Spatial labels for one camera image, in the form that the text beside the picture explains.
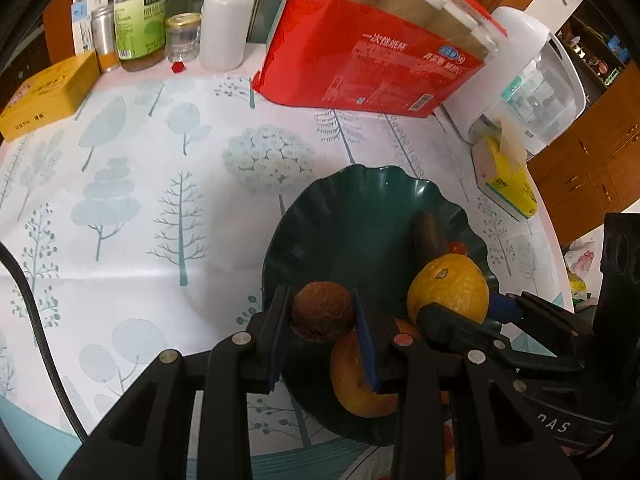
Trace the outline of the red paper cup package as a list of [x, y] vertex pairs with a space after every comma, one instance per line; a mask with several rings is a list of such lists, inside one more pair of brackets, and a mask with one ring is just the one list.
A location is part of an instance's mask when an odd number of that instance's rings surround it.
[[506, 38], [476, 0], [283, 0], [253, 89], [286, 106], [425, 117]]

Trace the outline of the tree pattern tablecloth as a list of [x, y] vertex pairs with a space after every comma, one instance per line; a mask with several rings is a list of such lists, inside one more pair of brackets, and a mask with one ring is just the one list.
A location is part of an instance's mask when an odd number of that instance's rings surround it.
[[104, 75], [78, 112], [1, 149], [1, 239], [25, 272], [63, 386], [93, 429], [146, 364], [236, 332], [262, 305], [272, 233], [298, 194], [352, 165], [433, 181], [486, 243], [505, 292], [568, 306], [548, 214], [480, 192], [442, 113], [416, 119], [274, 105], [232, 73], [167, 64]]

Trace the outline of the wooden cabinet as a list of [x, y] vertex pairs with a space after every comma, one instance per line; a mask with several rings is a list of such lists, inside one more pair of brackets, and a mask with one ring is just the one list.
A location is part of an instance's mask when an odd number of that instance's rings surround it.
[[566, 246], [639, 199], [639, 66], [528, 162], [556, 237]]

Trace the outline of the yellow lemon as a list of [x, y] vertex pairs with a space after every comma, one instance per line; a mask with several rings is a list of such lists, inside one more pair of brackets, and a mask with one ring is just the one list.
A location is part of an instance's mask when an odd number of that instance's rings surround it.
[[464, 255], [447, 254], [432, 260], [408, 290], [407, 311], [413, 324], [419, 311], [429, 304], [440, 304], [482, 324], [489, 306], [489, 287], [484, 274]]

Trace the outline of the white clear storage box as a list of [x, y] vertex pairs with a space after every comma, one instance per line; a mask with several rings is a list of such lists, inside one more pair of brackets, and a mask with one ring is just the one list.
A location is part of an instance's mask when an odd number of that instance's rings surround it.
[[469, 144], [497, 134], [506, 118], [533, 157], [585, 110], [584, 86], [562, 42], [541, 21], [510, 6], [492, 17], [506, 41], [442, 107]]

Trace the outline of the red cherry tomato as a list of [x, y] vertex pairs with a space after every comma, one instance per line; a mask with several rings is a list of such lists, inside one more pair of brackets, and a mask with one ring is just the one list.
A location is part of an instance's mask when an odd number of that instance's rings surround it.
[[447, 244], [447, 247], [450, 254], [458, 254], [462, 256], [466, 256], [468, 254], [468, 248], [463, 242], [452, 240]]

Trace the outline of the small metal tin can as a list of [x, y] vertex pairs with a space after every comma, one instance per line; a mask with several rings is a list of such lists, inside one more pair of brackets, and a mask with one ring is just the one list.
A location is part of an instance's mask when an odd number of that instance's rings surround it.
[[107, 3], [91, 13], [93, 47], [102, 74], [119, 66], [115, 46], [114, 6]]

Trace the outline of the yellow cardboard box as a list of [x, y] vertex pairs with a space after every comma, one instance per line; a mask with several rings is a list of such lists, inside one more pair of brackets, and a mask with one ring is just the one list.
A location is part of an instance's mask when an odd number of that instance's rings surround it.
[[95, 50], [66, 58], [31, 76], [2, 110], [0, 130], [3, 140], [12, 142], [26, 133], [72, 116], [100, 76]]

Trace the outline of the dark overripe banana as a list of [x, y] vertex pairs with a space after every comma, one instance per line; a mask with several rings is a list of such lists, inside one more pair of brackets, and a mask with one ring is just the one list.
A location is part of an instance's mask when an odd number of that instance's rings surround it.
[[430, 212], [419, 211], [412, 220], [414, 261], [420, 268], [448, 252], [448, 240], [442, 222]]

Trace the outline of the white plastic squeeze bottle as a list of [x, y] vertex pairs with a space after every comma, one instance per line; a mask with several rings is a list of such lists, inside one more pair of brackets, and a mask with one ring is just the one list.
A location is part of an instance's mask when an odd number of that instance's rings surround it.
[[204, 0], [200, 63], [209, 72], [228, 72], [244, 58], [254, 0]]

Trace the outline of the white blue small carton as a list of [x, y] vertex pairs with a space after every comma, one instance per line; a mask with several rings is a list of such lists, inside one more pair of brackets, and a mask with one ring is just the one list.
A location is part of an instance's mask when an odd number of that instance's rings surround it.
[[72, 0], [70, 19], [72, 20], [72, 38], [76, 55], [93, 49], [92, 12], [107, 3], [108, 0]]

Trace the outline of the dark green wavy plate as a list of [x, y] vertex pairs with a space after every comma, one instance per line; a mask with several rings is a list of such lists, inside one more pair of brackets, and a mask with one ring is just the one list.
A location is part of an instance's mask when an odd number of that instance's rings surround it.
[[[465, 244], [491, 292], [498, 278], [487, 245], [470, 227], [464, 209], [446, 200], [437, 185], [410, 177], [399, 167], [352, 165], [308, 185], [274, 231], [262, 266], [262, 303], [269, 306], [280, 285], [299, 290], [329, 281], [362, 286], [376, 310], [405, 318], [407, 292], [422, 269], [413, 226], [432, 216], [446, 240]], [[293, 399], [321, 426], [370, 445], [395, 441], [396, 418], [350, 414], [335, 397], [329, 342], [291, 337], [281, 377]]]

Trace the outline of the green label glass bottle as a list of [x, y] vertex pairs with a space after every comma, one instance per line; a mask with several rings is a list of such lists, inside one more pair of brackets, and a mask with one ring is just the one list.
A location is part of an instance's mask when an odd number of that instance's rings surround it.
[[114, 0], [116, 52], [126, 72], [140, 72], [165, 55], [166, 0]]

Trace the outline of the large red apple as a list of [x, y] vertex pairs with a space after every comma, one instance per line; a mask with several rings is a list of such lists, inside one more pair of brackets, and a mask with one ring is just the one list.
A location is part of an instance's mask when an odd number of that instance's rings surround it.
[[334, 344], [330, 359], [330, 379], [337, 401], [350, 414], [362, 418], [378, 418], [397, 411], [398, 395], [375, 393], [367, 381], [354, 318]]

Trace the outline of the small glass jar gold lid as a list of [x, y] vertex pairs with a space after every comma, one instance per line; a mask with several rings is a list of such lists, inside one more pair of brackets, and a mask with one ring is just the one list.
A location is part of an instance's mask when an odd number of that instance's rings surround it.
[[166, 55], [168, 61], [191, 62], [200, 52], [200, 29], [202, 14], [179, 13], [165, 21]]

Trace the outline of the teal striped table runner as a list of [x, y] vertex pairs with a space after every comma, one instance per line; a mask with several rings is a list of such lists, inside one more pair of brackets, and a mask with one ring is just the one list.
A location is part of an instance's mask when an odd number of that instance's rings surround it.
[[[486, 354], [447, 356], [407, 334], [393, 339], [399, 408], [392, 475], [441, 479], [571, 479], [575, 469]], [[182, 479], [191, 414], [201, 402], [196, 474], [252, 476], [246, 398], [252, 335], [212, 350], [162, 352], [64, 467], [66, 479]]]

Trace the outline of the yellow tissue pack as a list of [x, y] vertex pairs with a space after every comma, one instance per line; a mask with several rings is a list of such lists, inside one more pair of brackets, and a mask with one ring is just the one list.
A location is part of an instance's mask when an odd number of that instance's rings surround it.
[[513, 120], [503, 117], [498, 133], [472, 146], [477, 187], [516, 220], [538, 212], [538, 202], [526, 165], [526, 149]]

